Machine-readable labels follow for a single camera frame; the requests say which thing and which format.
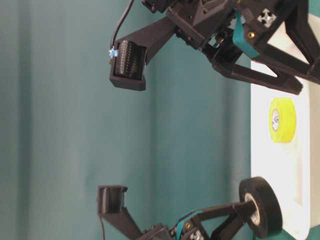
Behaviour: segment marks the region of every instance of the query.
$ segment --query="green backdrop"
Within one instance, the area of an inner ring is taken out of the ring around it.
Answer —
[[[238,200],[250,175],[250,86],[173,38],[148,66],[147,91],[113,87],[108,47],[127,3],[0,2],[1,239],[100,239],[98,185],[129,187],[141,229]],[[119,36],[159,17],[136,1]],[[245,227],[235,239],[251,236]]]

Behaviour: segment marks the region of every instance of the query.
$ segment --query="white platform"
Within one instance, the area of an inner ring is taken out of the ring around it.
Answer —
[[[320,18],[309,23],[320,41]],[[306,59],[287,36],[284,25],[269,42]],[[252,62],[251,68],[273,73]],[[311,227],[320,225],[320,85],[300,79],[299,96],[251,85],[251,175],[264,177],[278,197],[283,228],[297,240],[305,240]],[[274,143],[268,126],[273,98],[290,97],[296,109],[296,132],[291,143]]]

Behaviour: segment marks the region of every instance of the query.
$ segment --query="screw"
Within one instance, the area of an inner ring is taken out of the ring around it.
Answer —
[[[187,222],[185,223],[185,227],[186,227],[187,229],[189,229],[189,228],[191,227],[191,223],[187,221]]]
[[[256,36],[256,34],[255,34],[253,31],[251,31],[251,32],[248,33],[248,37],[249,37],[250,39],[254,39],[255,36]]]

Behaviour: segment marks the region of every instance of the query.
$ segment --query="wire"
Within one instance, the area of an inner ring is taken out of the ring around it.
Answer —
[[[190,211],[189,213],[187,213],[186,215],[184,215],[183,217],[180,217],[179,220],[178,220],[178,223],[181,222],[182,220],[186,219],[187,217],[189,217],[191,214],[195,213],[195,212],[198,212],[198,211],[203,211],[205,210],[206,208],[198,208],[198,209],[195,209],[195,210],[192,210]]]
[[[99,220],[100,220],[101,230],[102,230],[102,240],[106,240],[104,221],[102,220],[101,216],[99,217]]]
[[[111,44],[110,44],[110,49],[112,49],[115,46],[115,41],[116,41],[116,37],[117,37],[118,31],[119,31],[121,25],[124,23],[126,17],[128,16],[128,13],[130,12],[132,5],[134,4],[134,1],[135,0],[130,0],[128,6],[126,7],[124,13],[122,14],[122,16],[120,18],[120,21],[117,23],[117,25],[116,25],[116,27],[115,27],[115,29],[113,31]]]

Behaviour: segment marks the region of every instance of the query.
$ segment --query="black tape roll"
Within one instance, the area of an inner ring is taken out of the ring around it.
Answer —
[[[253,233],[261,239],[278,234],[282,230],[283,220],[277,197],[262,177],[253,177],[243,180],[239,186],[240,201],[253,198],[258,208],[259,221],[249,220]]]

